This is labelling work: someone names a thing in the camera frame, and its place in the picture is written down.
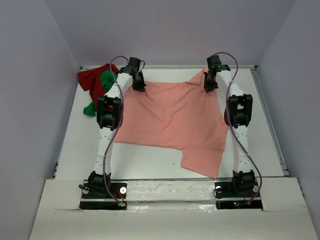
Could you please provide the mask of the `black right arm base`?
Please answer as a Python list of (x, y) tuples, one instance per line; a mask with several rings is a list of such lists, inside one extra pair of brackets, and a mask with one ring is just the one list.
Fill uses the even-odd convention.
[(230, 181), (217, 181), (214, 183), (213, 196), (216, 198), (217, 210), (238, 209), (263, 209), (261, 195), (258, 194), (253, 200), (251, 198), (258, 190), (258, 183), (244, 192), (236, 193)]

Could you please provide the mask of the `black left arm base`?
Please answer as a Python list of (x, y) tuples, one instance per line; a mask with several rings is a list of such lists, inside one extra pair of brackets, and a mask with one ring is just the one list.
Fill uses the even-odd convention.
[(125, 181), (112, 181), (110, 193), (106, 190), (98, 191), (89, 187), (87, 181), (78, 186), (81, 190), (79, 208), (81, 210), (107, 210), (119, 211), (127, 209), (128, 183)]

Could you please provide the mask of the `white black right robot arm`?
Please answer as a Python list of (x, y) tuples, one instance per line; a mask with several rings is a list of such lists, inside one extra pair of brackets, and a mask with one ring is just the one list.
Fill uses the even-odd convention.
[(207, 59), (204, 72), (204, 90), (209, 93), (219, 88), (218, 80), (226, 87), (224, 121), (232, 134), (233, 170), (231, 181), (215, 183), (218, 199), (246, 197), (256, 186), (255, 166), (248, 152), (248, 127), (252, 119), (253, 96), (240, 89), (235, 77), (228, 75), (231, 68), (222, 64), (219, 54)]

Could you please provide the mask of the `pink t shirt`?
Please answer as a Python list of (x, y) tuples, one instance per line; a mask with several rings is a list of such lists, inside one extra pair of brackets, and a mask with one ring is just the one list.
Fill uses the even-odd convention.
[(228, 127), (216, 91), (204, 90), (206, 71), (184, 82), (149, 81), (144, 92), (130, 87), (115, 142), (181, 150), (181, 167), (216, 178)]

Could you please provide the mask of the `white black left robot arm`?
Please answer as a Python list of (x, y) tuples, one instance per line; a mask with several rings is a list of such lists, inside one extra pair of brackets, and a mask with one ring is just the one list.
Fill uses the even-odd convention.
[(101, 198), (112, 194), (112, 149), (124, 118), (124, 95), (129, 89), (145, 91), (146, 84), (142, 73), (144, 67), (144, 60), (130, 57), (127, 65), (122, 67), (118, 74), (110, 70), (114, 84), (107, 93), (97, 98), (99, 144), (95, 165), (87, 179), (87, 188)]

